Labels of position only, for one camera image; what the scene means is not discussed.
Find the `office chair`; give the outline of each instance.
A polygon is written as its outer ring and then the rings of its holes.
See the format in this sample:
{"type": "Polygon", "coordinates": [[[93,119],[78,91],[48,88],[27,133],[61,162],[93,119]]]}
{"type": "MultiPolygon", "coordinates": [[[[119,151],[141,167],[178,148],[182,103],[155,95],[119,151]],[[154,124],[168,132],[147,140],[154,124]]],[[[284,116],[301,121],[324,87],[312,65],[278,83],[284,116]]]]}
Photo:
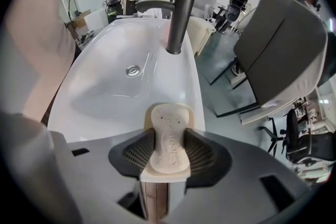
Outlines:
{"type": "Polygon", "coordinates": [[[273,149],[273,156],[277,150],[277,142],[283,141],[282,152],[286,147],[286,159],[293,164],[305,164],[306,167],[315,164],[318,161],[336,161],[336,132],[324,134],[311,134],[309,129],[308,134],[299,137],[298,119],[294,109],[291,109],[287,114],[287,129],[281,130],[280,134],[285,134],[285,137],[278,137],[276,126],[273,118],[273,132],[264,126],[259,127],[259,130],[264,130],[271,137],[272,144],[268,150],[273,149]]]}
{"type": "Polygon", "coordinates": [[[307,96],[320,80],[326,49],[327,31],[322,21],[302,4],[260,0],[234,47],[237,59],[214,80],[239,61],[256,102],[217,118],[258,108],[277,110],[283,103],[307,96]]]}
{"type": "Polygon", "coordinates": [[[202,19],[211,19],[217,0],[195,0],[191,10],[191,16],[202,19]]]}

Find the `gray surface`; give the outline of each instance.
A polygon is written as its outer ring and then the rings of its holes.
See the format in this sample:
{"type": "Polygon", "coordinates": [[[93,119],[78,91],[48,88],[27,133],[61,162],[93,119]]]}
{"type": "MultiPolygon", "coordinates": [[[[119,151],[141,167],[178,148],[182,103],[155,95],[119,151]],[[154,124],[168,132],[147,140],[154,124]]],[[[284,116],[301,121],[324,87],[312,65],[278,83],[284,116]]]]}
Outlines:
{"type": "Polygon", "coordinates": [[[61,134],[52,133],[60,171],[84,223],[144,223],[117,204],[124,195],[133,192],[136,179],[121,176],[108,160],[114,144],[138,133],[70,144],[66,144],[61,134]],[[74,157],[71,150],[82,147],[90,152],[74,157]]]}
{"type": "Polygon", "coordinates": [[[214,187],[188,189],[179,206],[164,221],[168,223],[259,223],[277,213],[259,178],[275,175],[299,198],[306,184],[267,152],[219,135],[198,131],[224,145],[232,155],[233,166],[214,187]]]}
{"type": "MultiPolygon", "coordinates": [[[[1,144],[7,161],[14,166],[12,174],[48,215],[69,223],[144,223],[117,204],[124,195],[134,191],[136,180],[121,176],[108,161],[113,145],[134,137],[139,131],[66,144],[59,133],[51,133],[51,140],[46,129],[34,121],[17,116],[6,117],[5,122],[17,128],[1,144]],[[83,147],[90,152],[72,155],[71,150],[83,147]]],[[[259,181],[265,175],[275,175],[295,199],[308,190],[304,182],[265,151],[220,135],[198,133],[226,147],[233,165],[214,187],[188,189],[182,202],[165,218],[166,223],[266,220],[277,209],[259,181]]]]}
{"type": "Polygon", "coordinates": [[[46,127],[19,114],[0,113],[0,119],[6,134],[0,137],[2,157],[12,179],[30,203],[53,223],[82,223],[75,201],[59,173],[46,127]]]}

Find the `cable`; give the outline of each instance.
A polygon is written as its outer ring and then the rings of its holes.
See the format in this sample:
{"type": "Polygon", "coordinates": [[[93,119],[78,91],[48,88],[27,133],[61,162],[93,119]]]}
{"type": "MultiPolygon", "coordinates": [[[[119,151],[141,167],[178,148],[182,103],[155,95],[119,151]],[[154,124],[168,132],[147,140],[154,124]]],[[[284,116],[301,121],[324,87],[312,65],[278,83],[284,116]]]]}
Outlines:
{"type": "MultiPolygon", "coordinates": [[[[73,26],[74,26],[74,25],[73,25],[74,22],[72,21],[71,16],[70,16],[70,0],[69,0],[69,2],[68,2],[68,16],[69,16],[69,19],[70,19],[70,21],[71,21],[71,26],[72,26],[72,28],[74,28],[74,27],[73,27],[73,26]]],[[[73,29],[73,30],[74,30],[74,32],[76,33],[77,39],[79,40],[79,36],[78,36],[76,30],[75,30],[75,29],[73,29]]]]}
{"type": "Polygon", "coordinates": [[[73,2],[74,2],[75,6],[76,6],[76,9],[77,9],[77,11],[78,11],[78,7],[77,7],[77,4],[76,4],[76,1],[73,0],[73,2]]]}
{"type": "Polygon", "coordinates": [[[105,13],[106,13],[107,16],[109,15],[109,14],[107,13],[107,10],[109,9],[109,4],[110,4],[110,2],[107,3],[107,4],[106,4],[106,7],[105,7],[105,13]]]}
{"type": "Polygon", "coordinates": [[[68,2],[68,16],[69,16],[71,23],[73,24],[74,22],[72,21],[71,16],[70,16],[70,0],[68,2]]]}
{"type": "MultiPolygon", "coordinates": [[[[133,3],[133,1],[135,1],[135,0],[132,0],[131,3],[133,3]]],[[[125,2],[125,14],[126,14],[126,3],[127,3],[127,0],[125,2]]],[[[132,7],[132,4],[131,4],[131,7],[132,7]]]]}

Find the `gray chair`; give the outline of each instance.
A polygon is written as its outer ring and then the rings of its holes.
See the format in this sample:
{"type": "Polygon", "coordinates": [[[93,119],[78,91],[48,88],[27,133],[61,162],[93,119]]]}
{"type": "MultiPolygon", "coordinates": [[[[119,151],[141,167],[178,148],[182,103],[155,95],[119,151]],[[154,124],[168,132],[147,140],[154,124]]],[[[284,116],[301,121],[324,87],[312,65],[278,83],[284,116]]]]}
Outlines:
{"type": "Polygon", "coordinates": [[[326,49],[327,32],[322,21],[302,4],[296,0],[260,0],[234,47],[237,59],[214,80],[238,60],[257,102],[216,116],[277,106],[308,95],[321,77],[326,49]]]}

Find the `floor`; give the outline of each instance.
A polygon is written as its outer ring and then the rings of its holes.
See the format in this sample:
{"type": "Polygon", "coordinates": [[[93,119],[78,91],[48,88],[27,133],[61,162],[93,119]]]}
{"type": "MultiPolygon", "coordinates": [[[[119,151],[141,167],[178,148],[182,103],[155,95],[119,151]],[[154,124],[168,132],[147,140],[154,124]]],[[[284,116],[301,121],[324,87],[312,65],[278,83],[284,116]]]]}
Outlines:
{"type": "MultiPolygon", "coordinates": [[[[266,126],[272,131],[271,121],[262,119],[242,125],[239,114],[218,119],[214,113],[224,113],[255,102],[248,81],[232,90],[229,80],[234,75],[231,70],[228,70],[212,86],[209,85],[209,81],[212,81],[233,60],[233,47],[238,37],[236,33],[230,31],[228,34],[214,33],[202,53],[195,58],[202,93],[205,128],[208,132],[249,143],[267,151],[271,145],[270,137],[265,131],[257,130],[257,127],[266,126]]],[[[287,112],[283,110],[272,115],[278,133],[286,128],[286,117],[283,116],[287,112]]],[[[288,164],[281,150],[282,144],[278,143],[276,158],[288,164]]]]}

